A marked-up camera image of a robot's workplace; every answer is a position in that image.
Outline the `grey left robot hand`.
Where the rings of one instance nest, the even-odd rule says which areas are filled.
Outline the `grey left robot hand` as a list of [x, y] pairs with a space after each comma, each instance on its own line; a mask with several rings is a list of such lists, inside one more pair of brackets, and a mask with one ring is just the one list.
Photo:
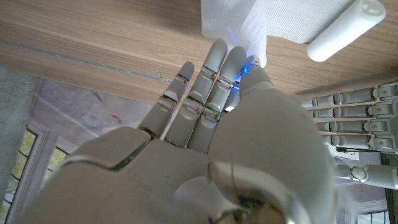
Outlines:
[[303, 100], [328, 145], [397, 154], [397, 83]]

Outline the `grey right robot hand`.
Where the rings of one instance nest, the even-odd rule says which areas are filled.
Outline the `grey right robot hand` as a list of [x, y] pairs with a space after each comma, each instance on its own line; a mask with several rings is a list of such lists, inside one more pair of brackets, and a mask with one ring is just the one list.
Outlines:
[[333, 223], [333, 162], [299, 100], [223, 40], [186, 91], [192, 74], [81, 145], [16, 223]]

